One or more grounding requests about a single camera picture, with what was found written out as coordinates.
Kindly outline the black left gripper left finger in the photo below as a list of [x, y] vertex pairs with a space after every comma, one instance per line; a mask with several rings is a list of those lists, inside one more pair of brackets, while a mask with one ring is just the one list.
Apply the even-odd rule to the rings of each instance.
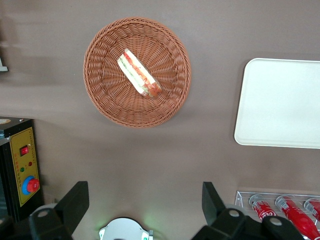
[[27, 218], [0, 218], [2, 240], [71, 240], [90, 205], [87, 181], [77, 182], [58, 202], [42, 205]]

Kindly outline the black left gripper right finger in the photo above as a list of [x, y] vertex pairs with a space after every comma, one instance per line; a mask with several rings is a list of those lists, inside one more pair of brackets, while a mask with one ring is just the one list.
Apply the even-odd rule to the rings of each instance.
[[262, 222], [242, 210], [227, 208], [212, 182], [202, 185], [202, 211], [206, 220], [193, 240], [302, 240], [304, 237], [287, 219], [267, 216]]

